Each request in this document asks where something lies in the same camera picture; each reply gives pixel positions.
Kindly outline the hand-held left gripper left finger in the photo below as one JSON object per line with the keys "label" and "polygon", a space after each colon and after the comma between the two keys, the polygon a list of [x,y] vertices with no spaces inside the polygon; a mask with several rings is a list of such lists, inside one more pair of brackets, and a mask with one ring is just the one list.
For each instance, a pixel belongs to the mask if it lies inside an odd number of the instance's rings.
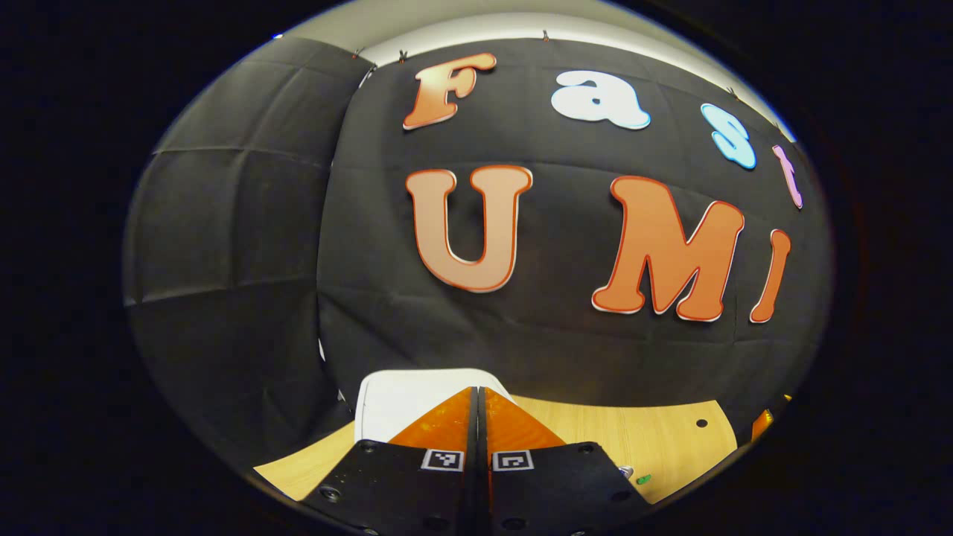
{"label": "hand-held left gripper left finger", "polygon": [[358,441],[305,498],[362,535],[477,535],[481,390],[467,387],[391,441]]}

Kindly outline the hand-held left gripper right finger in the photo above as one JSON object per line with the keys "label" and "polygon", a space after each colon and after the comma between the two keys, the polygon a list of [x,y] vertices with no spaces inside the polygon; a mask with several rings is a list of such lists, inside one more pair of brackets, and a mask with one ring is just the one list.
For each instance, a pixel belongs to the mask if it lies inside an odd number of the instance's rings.
{"label": "hand-held left gripper right finger", "polygon": [[598,442],[567,442],[485,388],[493,535],[609,535],[650,505]]}

